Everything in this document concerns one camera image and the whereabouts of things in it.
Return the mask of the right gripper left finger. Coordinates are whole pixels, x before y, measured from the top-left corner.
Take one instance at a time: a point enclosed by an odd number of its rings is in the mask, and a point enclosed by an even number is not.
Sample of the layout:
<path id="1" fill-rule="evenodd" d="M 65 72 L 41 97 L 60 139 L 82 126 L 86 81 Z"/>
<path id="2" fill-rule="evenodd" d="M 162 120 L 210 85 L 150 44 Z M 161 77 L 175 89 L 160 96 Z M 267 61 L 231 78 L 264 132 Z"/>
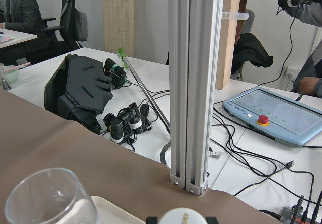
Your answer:
<path id="1" fill-rule="evenodd" d="M 146 218 L 146 224 L 158 224 L 157 216 L 149 216 Z"/>

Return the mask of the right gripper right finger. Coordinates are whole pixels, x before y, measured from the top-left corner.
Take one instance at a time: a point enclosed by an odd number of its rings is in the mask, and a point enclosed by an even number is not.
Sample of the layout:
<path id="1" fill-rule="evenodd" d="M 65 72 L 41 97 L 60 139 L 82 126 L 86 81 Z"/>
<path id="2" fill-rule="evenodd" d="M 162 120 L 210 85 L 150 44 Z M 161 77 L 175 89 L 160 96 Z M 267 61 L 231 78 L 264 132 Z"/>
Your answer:
<path id="1" fill-rule="evenodd" d="M 206 217 L 207 224 L 218 224 L 218 220 L 216 217 Z"/>

